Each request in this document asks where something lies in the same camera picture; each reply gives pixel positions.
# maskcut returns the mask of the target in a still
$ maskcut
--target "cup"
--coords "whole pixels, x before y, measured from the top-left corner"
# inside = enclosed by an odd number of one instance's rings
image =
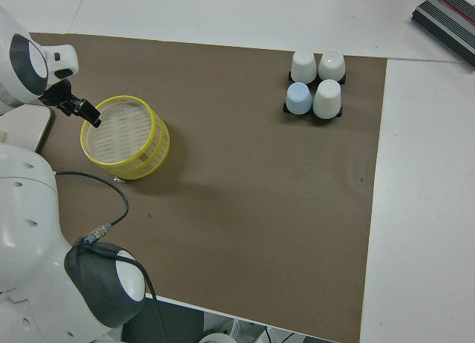
[[[290,77],[294,82],[311,83],[317,77],[315,55],[310,50],[299,50],[292,57]]]
[[[339,81],[346,72],[343,54],[338,50],[325,52],[318,64],[318,75],[321,80],[333,79]]]
[[[302,82],[292,83],[287,89],[286,106],[290,113],[305,114],[312,107],[310,89]]]
[[[318,85],[313,100],[313,112],[321,119],[336,117],[341,108],[341,88],[333,79],[325,79]]]

